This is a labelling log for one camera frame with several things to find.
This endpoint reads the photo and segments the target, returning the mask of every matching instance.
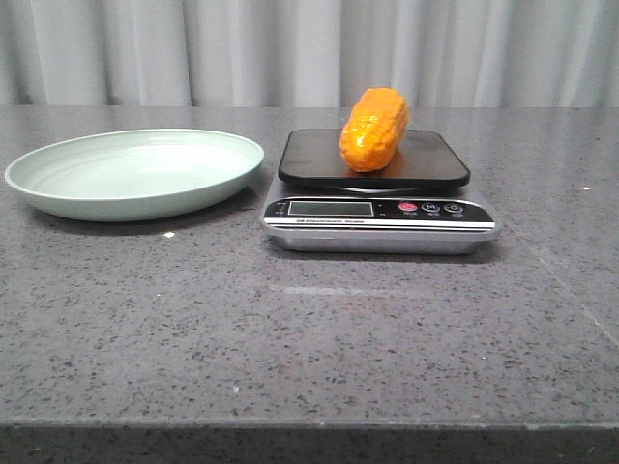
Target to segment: plate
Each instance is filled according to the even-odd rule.
[[[101,133],[30,152],[5,171],[33,207],[93,221],[166,218],[242,190],[264,159],[257,143],[213,130]]]

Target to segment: red button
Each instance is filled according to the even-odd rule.
[[[402,211],[416,211],[417,205],[409,201],[402,201],[398,204],[398,208],[400,208]]]

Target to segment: plate rim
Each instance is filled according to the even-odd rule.
[[[252,146],[254,149],[256,149],[256,153],[259,155],[257,157],[256,163],[249,169],[244,170],[241,174],[238,174],[236,176],[232,176],[230,178],[225,179],[224,181],[221,182],[216,182],[214,184],[209,184],[206,186],[202,186],[202,187],[197,187],[197,188],[185,188],[185,189],[180,189],[180,190],[175,190],[175,191],[169,191],[169,192],[162,192],[162,193],[154,193],[154,194],[148,194],[148,195],[133,195],[133,196],[123,196],[123,197],[87,197],[87,196],[66,196],[66,195],[55,195],[52,193],[43,193],[43,192],[39,192],[35,189],[31,189],[31,188],[26,188],[24,186],[21,186],[20,184],[18,184],[16,181],[14,181],[11,178],[11,171],[13,169],[15,169],[15,166],[17,166],[18,164],[20,164],[21,162],[23,162],[23,160],[35,156],[36,154],[49,150],[49,149],[55,149],[59,146],[62,145],[69,145],[72,143],[76,143],[76,142],[83,142],[86,140],[93,140],[93,139],[98,139],[98,138],[105,138],[105,137],[110,137],[112,135],[124,135],[124,134],[135,134],[135,133],[157,133],[157,132],[179,132],[179,133],[197,133],[197,134],[202,134],[202,135],[206,135],[206,134],[214,134],[214,135],[219,135],[219,136],[225,136],[225,137],[229,137],[229,138],[233,138],[236,140],[240,140],[243,141],[244,143],[247,143],[248,145]],[[32,195],[32,196],[36,196],[36,197],[40,197],[40,198],[48,198],[48,199],[52,199],[52,200],[61,200],[61,201],[74,201],[74,202],[93,202],[93,203],[97,203],[97,202],[119,202],[119,201],[135,201],[135,200],[140,200],[140,199],[153,199],[153,198],[158,198],[158,197],[166,197],[169,195],[177,195],[177,194],[183,194],[183,193],[189,193],[189,192],[193,192],[193,191],[199,191],[201,189],[207,189],[207,188],[213,188],[216,187],[218,185],[222,185],[231,181],[234,181],[236,179],[242,178],[243,176],[251,173],[253,170],[255,170],[257,167],[260,166],[260,164],[262,163],[262,161],[264,161],[264,157],[265,157],[265,153],[264,153],[264,149],[262,148],[262,146],[260,146],[260,144],[258,144],[257,142],[244,137],[243,135],[238,135],[236,133],[231,133],[231,132],[225,132],[222,130],[202,130],[202,129],[183,129],[183,128],[156,128],[156,129],[135,129],[135,130],[114,130],[114,131],[108,131],[108,132],[101,132],[101,133],[93,133],[90,135],[83,135],[80,137],[75,137],[75,138],[70,138],[67,140],[61,140],[58,142],[54,142],[48,145],[44,145],[43,147],[37,148],[35,150],[32,150],[24,155],[21,155],[19,158],[15,159],[14,161],[12,161],[5,169],[4,171],[4,179],[5,182],[7,182],[7,184],[12,187],[13,189],[25,193],[27,195]]]

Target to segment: kitchen scale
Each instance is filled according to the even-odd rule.
[[[281,247],[466,254],[499,235],[501,222],[439,134],[407,130],[389,165],[370,173],[341,158],[340,134],[290,133],[261,215]]]

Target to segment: plastic corn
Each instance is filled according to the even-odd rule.
[[[409,117],[406,99],[397,90],[367,89],[341,132],[341,156],[357,172],[382,169],[396,153]]]

